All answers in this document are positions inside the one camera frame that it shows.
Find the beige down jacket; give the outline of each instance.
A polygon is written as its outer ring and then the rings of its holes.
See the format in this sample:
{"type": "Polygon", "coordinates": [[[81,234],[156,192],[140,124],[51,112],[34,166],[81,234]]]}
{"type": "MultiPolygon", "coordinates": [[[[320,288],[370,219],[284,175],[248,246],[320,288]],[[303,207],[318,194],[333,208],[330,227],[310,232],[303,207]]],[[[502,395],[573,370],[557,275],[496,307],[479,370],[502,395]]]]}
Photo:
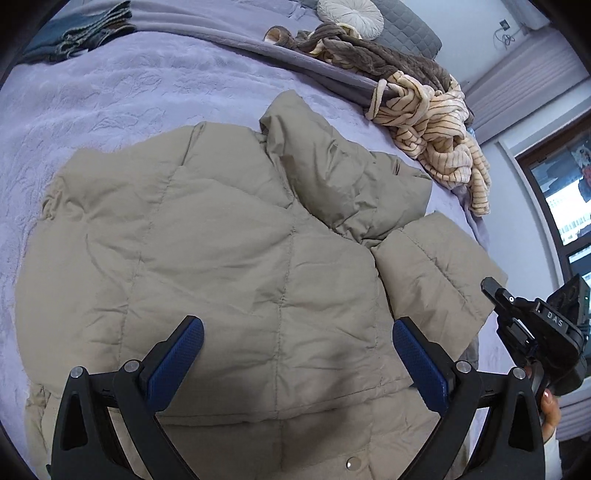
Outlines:
{"type": "Polygon", "coordinates": [[[41,478],[70,369],[141,359],[187,314],[204,347],[159,419],[202,480],[395,479],[428,437],[437,415],[409,388],[392,315],[457,359],[492,311],[481,279],[504,274],[424,216],[426,174],[345,140],[294,92],[261,129],[81,150],[54,178],[16,305],[41,478]]]}

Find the blue gripper pad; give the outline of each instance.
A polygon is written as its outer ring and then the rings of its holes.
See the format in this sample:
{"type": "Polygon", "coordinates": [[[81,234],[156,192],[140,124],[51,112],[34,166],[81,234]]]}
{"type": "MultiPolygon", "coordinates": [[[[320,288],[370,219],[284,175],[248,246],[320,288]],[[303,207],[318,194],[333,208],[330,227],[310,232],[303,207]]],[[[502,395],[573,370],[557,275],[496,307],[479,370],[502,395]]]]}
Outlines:
{"type": "Polygon", "coordinates": [[[152,411],[165,410],[203,346],[203,322],[194,317],[148,380],[146,403],[152,411]]]}
{"type": "Polygon", "coordinates": [[[402,320],[394,322],[392,341],[427,408],[443,416],[449,406],[449,388],[443,374],[402,320]]]}

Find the white round cushion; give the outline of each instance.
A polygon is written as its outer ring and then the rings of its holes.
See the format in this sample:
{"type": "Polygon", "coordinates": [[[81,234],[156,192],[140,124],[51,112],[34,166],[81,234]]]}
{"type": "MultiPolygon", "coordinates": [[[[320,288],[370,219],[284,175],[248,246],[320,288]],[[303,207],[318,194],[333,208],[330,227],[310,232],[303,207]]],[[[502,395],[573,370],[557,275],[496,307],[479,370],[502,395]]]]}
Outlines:
{"type": "Polygon", "coordinates": [[[379,37],[384,29],[382,12],[370,0],[319,0],[316,11],[324,22],[355,27],[364,40],[379,37]]]}

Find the cable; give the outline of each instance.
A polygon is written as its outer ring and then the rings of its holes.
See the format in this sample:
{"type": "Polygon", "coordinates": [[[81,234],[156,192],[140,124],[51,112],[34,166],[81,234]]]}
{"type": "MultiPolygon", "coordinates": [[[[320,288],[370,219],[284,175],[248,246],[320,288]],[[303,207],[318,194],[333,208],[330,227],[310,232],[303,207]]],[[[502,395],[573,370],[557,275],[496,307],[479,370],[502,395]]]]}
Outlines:
{"type": "Polygon", "coordinates": [[[498,30],[496,30],[495,31],[495,38],[505,46],[505,49],[508,49],[511,42],[515,41],[515,37],[513,35],[509,35],[509,34],[505,33],[505,34],[503,34],[503,36],[501,38],[499,38],[498,33],[500,31],[504,31],[504,29],[499,28],[498,30]]]}

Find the snap button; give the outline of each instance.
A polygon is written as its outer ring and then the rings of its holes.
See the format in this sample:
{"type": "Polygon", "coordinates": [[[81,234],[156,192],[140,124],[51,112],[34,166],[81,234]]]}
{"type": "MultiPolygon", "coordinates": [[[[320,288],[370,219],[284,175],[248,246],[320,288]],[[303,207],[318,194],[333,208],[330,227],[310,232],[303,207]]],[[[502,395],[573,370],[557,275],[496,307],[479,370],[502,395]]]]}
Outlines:
{"type": "Polygon", "coordinates": [[[347,470],[352,472],[357,471],[361,468],[361,460],[357,457],[351,457],[347,460],[347,470]]]}

